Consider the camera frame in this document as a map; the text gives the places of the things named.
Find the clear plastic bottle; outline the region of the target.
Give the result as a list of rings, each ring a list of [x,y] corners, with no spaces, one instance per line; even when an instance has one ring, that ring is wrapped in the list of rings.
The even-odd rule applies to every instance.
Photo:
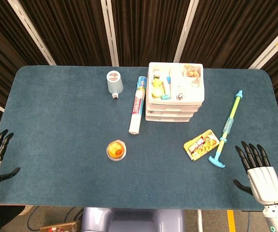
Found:
[[[124,89],[120,73],[115,70],[110,71],[107,73],[106,79],[108,84],[108,91],[112,95],[112,98],[119,98],[120,93]]]

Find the blue felt table mat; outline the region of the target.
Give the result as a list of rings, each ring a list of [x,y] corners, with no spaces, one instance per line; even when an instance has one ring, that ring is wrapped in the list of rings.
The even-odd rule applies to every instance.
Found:
[[[235,149],[260,144],[278,175],[278,106],[263,70],[204,69],[205,99],[187,123],[141,120],[128,132],[136,83],[146,67],[119,67],[124,90],[114,100],[110,67],[24,66],[18,70],[0,123],[14,134],[1,173],[20,167],[0,184],[0,204],[262,210],[234,179],[249,181]],[[207,130],[220,139],[243,90],[219,168],[217,147],[193,161],[183,145]],[[120,161],[106,154],[121,140]]]

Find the dark brown curtain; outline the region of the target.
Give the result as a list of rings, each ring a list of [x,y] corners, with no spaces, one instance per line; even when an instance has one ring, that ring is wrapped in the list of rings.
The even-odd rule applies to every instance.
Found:
[[[278,45],[278,0],[14,0],[44,49],[11,1],[0,0],[0,107],[21,67],[48,64],[44,49],[57,65],[110,66],[107,9],[121,66],[173,61],[193,3],[182,62],[249,68],[270,44]]]

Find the yellow snack packet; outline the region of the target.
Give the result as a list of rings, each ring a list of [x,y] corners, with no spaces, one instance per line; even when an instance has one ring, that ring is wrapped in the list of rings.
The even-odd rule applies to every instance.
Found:
[[[193,161],[201,158],[219,145],[220,141],[212,130],[207,130],[199,136],[187,141],[183,148]]]

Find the white drawer organizer box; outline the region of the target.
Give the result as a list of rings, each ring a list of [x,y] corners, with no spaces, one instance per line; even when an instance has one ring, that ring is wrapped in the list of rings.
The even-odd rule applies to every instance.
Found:
[[[147,121],[188,122],[205,99],[200,63],[151,62],[147,82]],[[185,94],[185,99],[177,100],[179,93]]]

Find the blue yellow toy water pump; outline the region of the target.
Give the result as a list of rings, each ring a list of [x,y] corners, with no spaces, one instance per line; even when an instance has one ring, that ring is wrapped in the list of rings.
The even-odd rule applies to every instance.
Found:
[[[237,108],[238,108],[238,105],[239,105],[239,102],[240,100],[243,98],[243,90],[239,90],[238,93],[235,95],[235,101],[234,101],[234,104],[233,104],[233,107],[231,109],[231,112],[230,112],[230,115],[225,123],[225,126],[224,126],[224,129],[222,131],[222,136],[220,137],[220,143],[217,147],[217,150],[216,150],[216,153],[215,153],[215,156],[212,157],[212,156],[209,156],[208,160],[215,166],[219,167],[219,168],[224,168],[225,165],[223,163],[221,163],[219,161],[219,157],[221,155],[221,152],[222,152],[222,149],[223,149],[223,146],[225,145],[225,143],[227,142],[227,136],[229,135],[230,133],[230,130],[231,130],[231,127],[232,127],[232,124],[234,122],[234,116],[236,114],[236,111],[237,111]]]

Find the brown cardboard box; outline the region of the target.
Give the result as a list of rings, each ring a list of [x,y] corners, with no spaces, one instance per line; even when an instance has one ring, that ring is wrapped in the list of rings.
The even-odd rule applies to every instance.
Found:
[[[42,227],[40,228],[39,232],[80,232],[81,225],[82,222],[80,220],[77,220],[68,223],[61,223]]]

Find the lavender robot torso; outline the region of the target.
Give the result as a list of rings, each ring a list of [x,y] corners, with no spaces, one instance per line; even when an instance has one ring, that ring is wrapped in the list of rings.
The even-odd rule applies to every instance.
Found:
[[[184,211],[85,207],[81,232],[185,232]]]

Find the white plastic wrap roll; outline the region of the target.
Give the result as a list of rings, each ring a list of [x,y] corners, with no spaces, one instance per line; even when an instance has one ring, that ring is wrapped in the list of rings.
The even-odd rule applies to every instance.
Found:
[[[137,81],[134,104],[128,131],[130,134],[139,134],[146,86],[147,78],[145,76],[140,76]]]

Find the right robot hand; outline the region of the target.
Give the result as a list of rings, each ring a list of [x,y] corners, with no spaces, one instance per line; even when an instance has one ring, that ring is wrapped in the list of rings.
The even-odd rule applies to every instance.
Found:
[[[244,149],[236,146],[243,168],[247,174],[250,186],[241,184],[234,179],[233,183],[241,191],[252,195],[261,205],[278,204],[278,176],[265,149],[258,144],[241,142]]]

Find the orange fruit jelly cup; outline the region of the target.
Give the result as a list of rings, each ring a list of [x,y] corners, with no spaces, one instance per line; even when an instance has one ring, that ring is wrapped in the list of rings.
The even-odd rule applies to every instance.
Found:
[[[106,154],[110,160],[120,161],[126,155],[126,145],[121,140],[115,140],[108,144]]]

